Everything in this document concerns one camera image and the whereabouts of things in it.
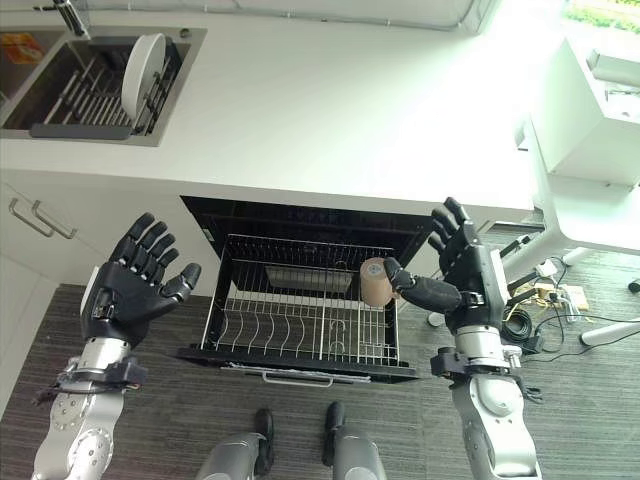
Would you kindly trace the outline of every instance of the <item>kitchen counter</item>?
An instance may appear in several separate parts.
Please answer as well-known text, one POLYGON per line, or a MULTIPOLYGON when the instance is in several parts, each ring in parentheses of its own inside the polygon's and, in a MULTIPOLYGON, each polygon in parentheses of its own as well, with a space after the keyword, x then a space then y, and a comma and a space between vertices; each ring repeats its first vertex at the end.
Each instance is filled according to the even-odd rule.
MULTIPOLYGON (((403 213, 454 195, 496 220, 532 209, 491 35, 176 12, 91 22, 208 29, 160 145, 4 138, 4 181, 50 172, 60 184, 403 213)), ((61 23, 55 12, 0 21, 61 23)))

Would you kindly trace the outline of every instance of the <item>metal wire basket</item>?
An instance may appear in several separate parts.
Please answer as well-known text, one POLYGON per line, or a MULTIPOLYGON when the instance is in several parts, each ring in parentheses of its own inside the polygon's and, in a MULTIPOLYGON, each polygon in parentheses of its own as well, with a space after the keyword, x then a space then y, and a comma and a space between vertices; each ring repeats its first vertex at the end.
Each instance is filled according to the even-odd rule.
POLYGON ((380 247, 230 235, 200 346, 398 365, 395 302, 374 308, 360 300, 362 262, 391 254, 380 247))

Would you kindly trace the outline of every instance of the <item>silver drawer handle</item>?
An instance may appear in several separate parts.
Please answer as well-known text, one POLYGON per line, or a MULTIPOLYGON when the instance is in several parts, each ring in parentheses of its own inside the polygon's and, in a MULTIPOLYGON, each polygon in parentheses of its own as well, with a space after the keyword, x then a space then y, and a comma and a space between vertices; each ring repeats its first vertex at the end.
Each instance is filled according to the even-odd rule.
POLYGON ((53 231, 55 231, 56 233, 59 233, 61 236, 63 236, 64 238, 66 238, 67 240, 71 240, 73 237, 76 236, 76 233, 78 233, 78 229, 74 228, 71 230, 71 232, 67 233, 64 230, 61 230, 60 228, 58 228, 57 225, 54 225, 53 223, 51 223, 49 220, 47 220, 45 217, 43 217, 42 215, 40 215, 40 212, 38 212, 38 208, 40 207, 40 204, 42 202, 40 200, 36 200, 33 203, 33 207, 31 207, 31 211, 33 212, 33 215, 40 220, 42 223, 44 223, 47 227, 51 228, 53 231))
POLYGON ((45 237, 49 237, 49 238, 53 237, 53 229, 51 229, 49 231, 43 230, 42 228, 40 228, 35 223, 32 223, 31 220, 29 220, 26 217, 23 217, 18 212, 16 212, 16 204, 17 203, 18 203, 18 199, 17 198, 14 197, 13 199, 11 199, 11 203, 9 204, 9 211, 11 212, 11 215, 13 215, 14 217, 22 220, 24 223, 29 225, 31 228, 33 228, 36 232, 40 233, 41 235, 44 235, 45 237))
POLYGON ((283 380, 283 379, 275 379, 268 377, 269 372, 262 372, 262 380, 265 383, 275 383, 276 385, 296 385, 298 387, 316 387, 316 388, 329 388, 333 385, 333 378, 327 378, 329 383, 317 383, 317 382, 305 382, 305 381, 295 381, 295 380, 283 380))

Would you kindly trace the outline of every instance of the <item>dishwasher handle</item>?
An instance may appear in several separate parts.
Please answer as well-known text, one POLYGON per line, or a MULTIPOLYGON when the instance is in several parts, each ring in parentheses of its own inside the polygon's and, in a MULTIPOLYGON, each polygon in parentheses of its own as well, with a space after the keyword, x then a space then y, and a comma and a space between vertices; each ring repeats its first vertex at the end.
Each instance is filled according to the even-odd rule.
POLYGON ((329 380, 327 383, 318 383, 315 381, 304 381, 304 380, 291 380, 291 379, 283 379, 283 378, 269 378, 269 372, 262 372, 262 380, 265 383, 273 383, 276 385, 295 385, 298 387, 315 387, 315 388, 329 388, 333 385, 333 378, 331 377, 311 377, 311 378, 322 378, 323 380, 329 380))

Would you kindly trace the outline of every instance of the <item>plate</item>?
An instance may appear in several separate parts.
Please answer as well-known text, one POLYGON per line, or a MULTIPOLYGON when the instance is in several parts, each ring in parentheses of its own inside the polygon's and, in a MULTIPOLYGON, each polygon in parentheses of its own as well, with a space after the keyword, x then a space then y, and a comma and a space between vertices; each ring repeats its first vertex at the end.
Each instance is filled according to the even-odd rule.
POLYGON ((122 79, 121 100, 122 108, 134 120, 144 104, 144 94, 153 84, 154 74, 162 71, 166 45, 164 35, 155 33, 142 35, 131 50, 122 79))

